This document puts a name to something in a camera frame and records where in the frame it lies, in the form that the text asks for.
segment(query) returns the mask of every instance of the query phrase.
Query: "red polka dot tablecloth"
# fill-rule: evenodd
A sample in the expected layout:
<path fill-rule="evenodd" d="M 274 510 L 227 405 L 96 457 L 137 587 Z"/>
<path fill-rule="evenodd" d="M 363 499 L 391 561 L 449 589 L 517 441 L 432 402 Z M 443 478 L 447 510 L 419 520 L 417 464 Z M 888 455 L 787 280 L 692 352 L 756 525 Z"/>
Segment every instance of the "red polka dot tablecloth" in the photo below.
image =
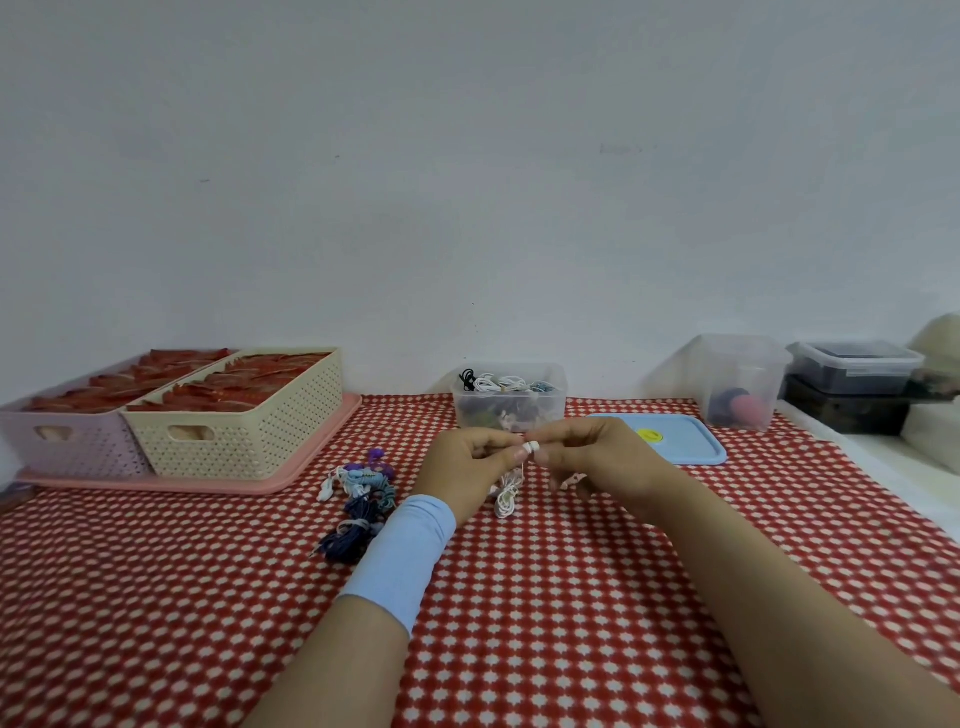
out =
<path fill-rule="evenodd" d="M 683 400 L 569 400 L 696 414 Z M 312 555 L 342 518 L 328 471 L 385 448 L 400 492 L 450 396 L 369 397 L 296 485 L 267 497 L 45 492 L 0 519 L 0 716 L 17 726 L 236 725 L 289 664 L 349 568 Z M 690 471 L 823 586 L 960 690 L 960 548 L 833 444 L 777 417 L 717 429 Z M 605 498 L 527 469 L 434 572 L 394 725 L 759 725 L 669 542 Z"/>

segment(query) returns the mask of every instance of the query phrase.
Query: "left hand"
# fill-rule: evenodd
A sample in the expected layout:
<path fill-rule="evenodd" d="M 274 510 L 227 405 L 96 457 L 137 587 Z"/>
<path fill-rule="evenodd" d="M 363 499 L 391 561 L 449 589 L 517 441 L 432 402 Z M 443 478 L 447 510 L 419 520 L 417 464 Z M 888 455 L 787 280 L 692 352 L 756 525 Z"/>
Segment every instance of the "left hand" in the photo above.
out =
<path fill-rule="evenodd" d="M 522 435 L 484 427 L 449 429 L 427 451 L 410 495 L 439 498 L 459 527 L 480 510 L 490 487 L 527 457 Z"/>

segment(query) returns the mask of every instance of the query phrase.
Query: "woven basket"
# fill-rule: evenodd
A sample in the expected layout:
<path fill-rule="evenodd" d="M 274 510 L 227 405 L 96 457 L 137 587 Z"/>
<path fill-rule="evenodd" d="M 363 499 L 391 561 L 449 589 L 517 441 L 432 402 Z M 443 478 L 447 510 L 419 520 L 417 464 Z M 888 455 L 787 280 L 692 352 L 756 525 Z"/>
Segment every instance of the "woven basket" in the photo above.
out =
<path fill-rule="evenodd" d="M 262 353 L 329 353 L 249 412 L 130 412 L 140 447 L 165 477 L 264 480 L 320 428 L 343 402 L 338 349 L 245 349 L 181 379 L 199 381 L 230 362 Z M 160 402 L 164 387 L 140 401 Z M 186 433 L 203 439 L 179 439 Z"/>
<path fill-rule="evenodd" d="M 92 376 L 123 372 L 139 360 L 135 356 L 0 407 L 0 431 L 34 473 L 103 479 L 148 474 L 150 465 L 120 407 L 99 415 L 20 411 L 33 397 L 55 397 L 85 387 Z"/>

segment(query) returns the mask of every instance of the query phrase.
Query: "container of cables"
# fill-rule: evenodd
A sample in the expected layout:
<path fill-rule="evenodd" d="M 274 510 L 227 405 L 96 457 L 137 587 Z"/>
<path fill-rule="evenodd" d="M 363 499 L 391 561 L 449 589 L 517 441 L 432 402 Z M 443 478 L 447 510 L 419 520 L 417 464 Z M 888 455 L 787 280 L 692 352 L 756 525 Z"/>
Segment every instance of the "container of cables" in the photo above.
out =
<path fill-rule="evenodd" d="M 508 432 L 563 419 L 566 390 L 559 364 L 470 364 L 450 385 L 457 425 Z"/>
<path fill-rule="evenodd" d="M 251 375 L 251 367 L 270 355 L 290 359 L 268 362 L 270 369 Z M 231 383 L 231 377 L 238 381 Z M 267 384 L 278 378 L 279 388 Z M 204 403 L 204 388 L 213 391 L 213 403 Z M 342 402 L 340 350 L 246 349 L 182 379 L 176 388 L 133 402 L 123 416 L 157 475 L 265 480 Z"/>

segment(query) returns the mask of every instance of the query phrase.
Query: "yellow knob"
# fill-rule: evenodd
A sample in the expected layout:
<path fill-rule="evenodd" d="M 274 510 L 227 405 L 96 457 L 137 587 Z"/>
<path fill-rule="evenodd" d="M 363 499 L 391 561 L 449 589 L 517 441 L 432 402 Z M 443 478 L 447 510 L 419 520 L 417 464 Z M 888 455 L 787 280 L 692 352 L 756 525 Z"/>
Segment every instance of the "yellow knob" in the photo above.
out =
<path fill-rule="evenodd" d="M 636 434 L 648 443 L 659 443 L 663 441 L 663 435 L 654 429 L 639 429 L 636 431 Z"/>

